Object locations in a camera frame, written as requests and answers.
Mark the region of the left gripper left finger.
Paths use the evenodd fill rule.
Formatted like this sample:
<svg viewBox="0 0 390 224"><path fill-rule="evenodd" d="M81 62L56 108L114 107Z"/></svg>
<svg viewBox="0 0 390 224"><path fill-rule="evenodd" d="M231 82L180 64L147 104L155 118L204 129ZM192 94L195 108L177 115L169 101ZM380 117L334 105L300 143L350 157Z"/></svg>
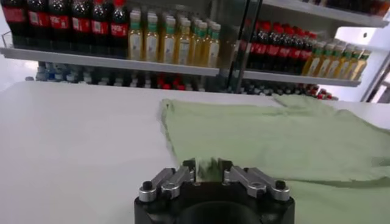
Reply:
<svg viewBox="0 0 390 224"><path fill-rule="evenodd" d="M158 196L167 195L171 200L180 195L183 183L195 182L196 161L194 158L185 160L176 170L164 168L153 179L144 181L138 191L138 199L144 203L150 203Z"/></svg>

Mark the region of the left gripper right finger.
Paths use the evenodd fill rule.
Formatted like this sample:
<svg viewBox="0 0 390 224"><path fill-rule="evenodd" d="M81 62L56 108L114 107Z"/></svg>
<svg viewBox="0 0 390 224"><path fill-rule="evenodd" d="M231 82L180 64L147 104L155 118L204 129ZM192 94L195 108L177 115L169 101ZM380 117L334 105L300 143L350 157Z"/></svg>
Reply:
<svg viewBox="0 0 390 224"><path fill-rule="evenodd" d="M246 190L247 195L260 198L269 194L274 200L288 201L290 189L283 180L274 179L256 167L243 169L231 161L222 160L222 177L224 182L238 182Z"/></svg>

